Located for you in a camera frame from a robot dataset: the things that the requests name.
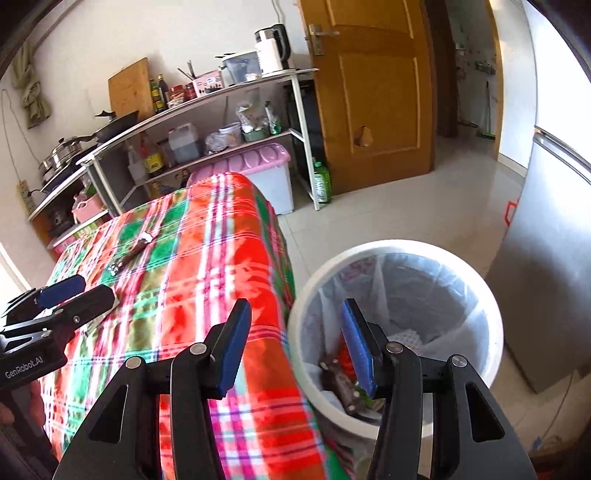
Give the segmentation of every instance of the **pink lid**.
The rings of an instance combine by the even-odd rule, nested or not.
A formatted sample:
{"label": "pink lid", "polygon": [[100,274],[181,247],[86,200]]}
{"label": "pink lid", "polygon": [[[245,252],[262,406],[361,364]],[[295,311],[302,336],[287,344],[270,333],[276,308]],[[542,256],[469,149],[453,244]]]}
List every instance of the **pink lid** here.
{"label": "pink lid", "polygon": [[230,157],[223,157],[216,162],[204,165],[191,174],[187,186],[218,173],[232,171],[248,175],[268,168],[278,167],[289,160],[288,151],[279,143],[249,148]]}

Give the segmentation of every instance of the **cutting board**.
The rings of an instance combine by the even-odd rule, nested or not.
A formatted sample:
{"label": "cutting board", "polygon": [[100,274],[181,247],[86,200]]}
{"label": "cutting board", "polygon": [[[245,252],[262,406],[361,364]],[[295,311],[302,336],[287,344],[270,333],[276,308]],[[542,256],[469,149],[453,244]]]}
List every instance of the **cutting board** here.
{"label": "cutting board", "polygon": [[118,117],[139,110],[141,122],[154,115],[148,59],[141,59],[109,79],[111,110]]}

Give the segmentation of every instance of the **metal screw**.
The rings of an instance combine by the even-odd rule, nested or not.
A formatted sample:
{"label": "metal screw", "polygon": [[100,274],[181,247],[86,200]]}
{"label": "metal screw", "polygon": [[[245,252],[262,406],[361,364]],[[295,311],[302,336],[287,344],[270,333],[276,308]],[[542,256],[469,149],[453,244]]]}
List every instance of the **metal screw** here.
{"label": "metal screw", "polygon": [[138,356],[132,356],[127,359],[125,366],[127,368],[138,368],[142,364],[142,359]]}
{"label": "metal screw", "polygon": [[456,367],[460,367],[463,368],[468,364],[468,360],[466,360],[464,357],[462,357],[461,355],[454,355],[452,357],[452,363],[456,366]]}
{"label": "metal screw", "polygon": [[386,343],[386,350],[390,353],[402,353],[404,345],[398,342],[388,342]]}
{"label": "metal screw", "polygon": [[193,355],[202,355],[207,351],[207,345],[205,345],[205,343],[194,343],[191,345],[189,351]]}

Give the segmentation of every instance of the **storage bin with pink lid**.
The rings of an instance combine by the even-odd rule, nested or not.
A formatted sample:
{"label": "storage bin with pink lid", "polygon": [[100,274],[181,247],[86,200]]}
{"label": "storage bin with pink lid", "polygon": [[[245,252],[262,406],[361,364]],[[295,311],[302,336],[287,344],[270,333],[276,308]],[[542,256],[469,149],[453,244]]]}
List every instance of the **storage bin with pink lid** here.
{"label": "storage bin with pink lid", "polygon": [[234,155],[229,154],[191,173],[187,187],[211,175],[233,171],[246,175],[269,200],[275,213],[293,212],[289,152],[279,143],[253,147]]}

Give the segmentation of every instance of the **blue gripper pad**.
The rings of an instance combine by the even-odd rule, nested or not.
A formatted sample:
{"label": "blue gripper pad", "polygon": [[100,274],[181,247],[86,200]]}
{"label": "blue gripper pad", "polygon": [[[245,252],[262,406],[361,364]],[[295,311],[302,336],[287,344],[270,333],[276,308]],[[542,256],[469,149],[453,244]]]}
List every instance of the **blue gripper pad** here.
{"label": "blue gripper pad", "polygon": [[375,369],[382,365],[382,352],[354,299],[343,302],[342,331],[357,381],[373,398],[378,389]]}
{"label": "blue gripper pad", "polygon": [[228,390],[234,386],[248,332],[251,329],[251,321],[251,304],[247,299],[237,299],[212,349],[215,362],[220,362],[218,364],[220,377],[217,384],[219,398],[225,397]]}
{"label": "blue gripper pad", "polygon": [[63,301],[66,301],[86,288],[86,280],[81,275],[73,275],[61,282],[44,287],[37,297],[37,306],[42,309],[50,309]]}

